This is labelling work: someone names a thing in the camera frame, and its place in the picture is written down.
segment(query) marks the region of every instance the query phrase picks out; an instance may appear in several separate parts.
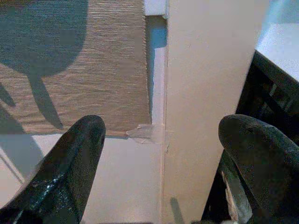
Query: beige fabric blind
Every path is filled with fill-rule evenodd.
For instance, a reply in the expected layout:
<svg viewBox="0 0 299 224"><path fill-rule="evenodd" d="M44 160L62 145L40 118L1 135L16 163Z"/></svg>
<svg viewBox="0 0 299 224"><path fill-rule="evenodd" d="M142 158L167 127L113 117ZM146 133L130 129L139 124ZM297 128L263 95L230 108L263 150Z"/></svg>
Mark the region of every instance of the beige fabric blind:
<svg viewBox="0 0 299 224"><path fill-rule="evenodd" d="M0 133L60 133L87 114L109 135L150 123L143 0L0 6Z"/></svg>

